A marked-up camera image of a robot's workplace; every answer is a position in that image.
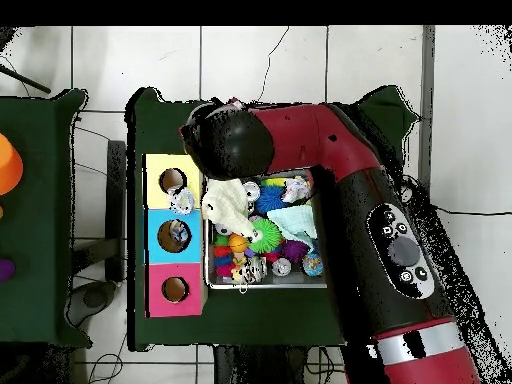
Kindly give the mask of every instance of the pink block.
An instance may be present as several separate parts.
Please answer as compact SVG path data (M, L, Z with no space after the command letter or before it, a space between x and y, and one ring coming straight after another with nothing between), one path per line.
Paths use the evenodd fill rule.
M171 277L181 277L188 284L188 296L179 303L169 302L162 293L162 284ZM150 317L201 315L202 285L201 264L149 265Z

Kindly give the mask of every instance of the shape sorter box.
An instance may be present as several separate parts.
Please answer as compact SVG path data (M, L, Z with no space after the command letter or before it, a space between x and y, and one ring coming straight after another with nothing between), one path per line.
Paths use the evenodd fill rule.
M200 315L208 290L203 280L203 225L200 210L202 176L187 155L146 154L143 156L145 231L145 305L147 317ZM185 176L186 187L194 197L191 213L180 215L169 209L169 195L160 187L160 177L168 169ZM179 220L189 231L185 248L176 253L165 250L158 236L165 234L169 222ZM185 287L178 301L166 296L166 282L180 280Z

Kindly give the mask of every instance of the circular button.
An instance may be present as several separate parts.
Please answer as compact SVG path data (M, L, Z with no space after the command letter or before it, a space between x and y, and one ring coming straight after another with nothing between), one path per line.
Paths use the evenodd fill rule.
M396 225L396 229L402 233L402 234L405 234L407 232L407 225L405 225L404 223L400 222Z
M428 273L425 271L425 268L419 266L414 270L414 273L416 274L416 277L418 277L418 280L426 281L428 279Z
M419 246L407 237L398 237L388 247L391 260L400 266L413 266L420 260Z
M386 226L382 229L382 234L386 237L391 237L393 235L393 228Z
M391 224L395 220L395 215L390 211L386 211L384 212L384 219Z
M412 278L412 274L409 271L404 271L400 274L400 281L402 283L410 283Z

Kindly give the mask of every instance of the green spiky ball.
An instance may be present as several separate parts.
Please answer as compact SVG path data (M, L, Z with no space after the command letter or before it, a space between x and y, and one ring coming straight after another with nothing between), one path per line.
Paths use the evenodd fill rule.
M253 221L252 225L256 231L263 233L263 238L259 241L249 244L249 249L256 253L272 252L281 241L281 231L279 227L269 219L258 219Z
M214 246L227 246L229 244L229 237L223 234L215 234Z

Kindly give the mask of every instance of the orange ball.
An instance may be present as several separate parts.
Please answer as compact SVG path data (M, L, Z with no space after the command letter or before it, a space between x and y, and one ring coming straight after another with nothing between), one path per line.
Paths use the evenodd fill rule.
M7 138L0 134L0 196L18 185L23 174L20 155Z
M231 250L235 253L242 253L247 249L247 240L238 234L231 234L229 236L228 244L229 247L231 247Z

